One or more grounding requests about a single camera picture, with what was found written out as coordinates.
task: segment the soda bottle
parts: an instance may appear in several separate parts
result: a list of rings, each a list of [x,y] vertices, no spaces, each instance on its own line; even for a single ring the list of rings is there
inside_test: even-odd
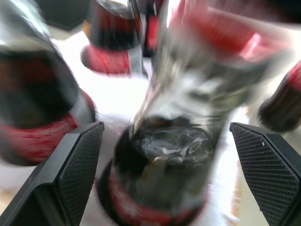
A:
[[[160,9],[164,0],[138,0],[143,27],[143,56],[151,57],[157,46],[157,31]]]
[[[106,74],[142,75],[141,20],[136,0],[92,0],[86,62]]]
[[[288,132],[301,124],[301,61],[283,78],[274,95],[260,106],[259,120],[268,129]]]
[[[202,211],[227,117],[283,50],[203,0],[175,2],[162,8],[148,93],[108,179],[125,225],[184,226]]]
[[[63,136],[95,121],[91,98],[79,89],[30,0],[0,2],[1,155],[38,164]]]

